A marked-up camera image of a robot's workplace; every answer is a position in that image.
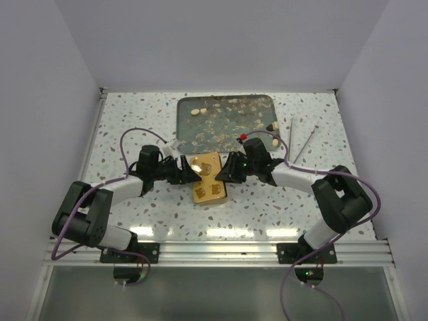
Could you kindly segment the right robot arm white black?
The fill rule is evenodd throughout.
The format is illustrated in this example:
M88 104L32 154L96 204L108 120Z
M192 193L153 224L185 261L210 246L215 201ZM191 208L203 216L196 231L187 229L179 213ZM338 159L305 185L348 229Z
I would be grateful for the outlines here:
M330 171L298 168L272 158L258 138L246 140L242 147L243 151L229 153L216 180L241 184L255 176L274 187L307 192L317 202L322 218L299 237L296 250L285 251L293 261L315 261L326 244L353 228L373 208L357 177L344 166Z

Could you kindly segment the silver metal tin lid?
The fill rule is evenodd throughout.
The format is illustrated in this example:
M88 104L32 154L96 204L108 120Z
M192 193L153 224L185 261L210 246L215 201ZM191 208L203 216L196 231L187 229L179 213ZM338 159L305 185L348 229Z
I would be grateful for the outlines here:
M225 183L216 181L215 177L222 169L221 158L218 152L200 154L190 159L191 168L202 178L202 181L193 183L193 195L224 195L227 194Z

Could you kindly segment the silver metal tongs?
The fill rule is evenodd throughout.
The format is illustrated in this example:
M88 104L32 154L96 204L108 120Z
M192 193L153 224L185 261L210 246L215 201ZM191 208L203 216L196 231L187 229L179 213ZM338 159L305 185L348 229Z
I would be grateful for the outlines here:
M289 163L296 164L311 140L315 137L317 129L318 121L315 117L309 118L297 114L291 117L287 157Z

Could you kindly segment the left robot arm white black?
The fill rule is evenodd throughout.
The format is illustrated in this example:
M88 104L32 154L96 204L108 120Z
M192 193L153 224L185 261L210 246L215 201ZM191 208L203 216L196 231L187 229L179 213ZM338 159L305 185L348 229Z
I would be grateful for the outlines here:
M67 239L77 246L114 249L123 262L134 261L139 254L138 236L109 224L111 208L147 194L157 181L186 185L200 182L201 177L185 156L165 156L159 147L144 145L125 175L98 184L73 182L52 223L57 237L53 251Z

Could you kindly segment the gold metal tin box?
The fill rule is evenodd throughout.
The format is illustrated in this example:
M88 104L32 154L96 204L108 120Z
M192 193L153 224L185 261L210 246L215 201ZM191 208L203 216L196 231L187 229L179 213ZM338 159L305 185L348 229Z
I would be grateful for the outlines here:
M227 202L227 194L224 195L211 195L211 194L205 194L205 195L199 195L194 194L193 200L195 204L198 206L211 206L211 205L222 205Z

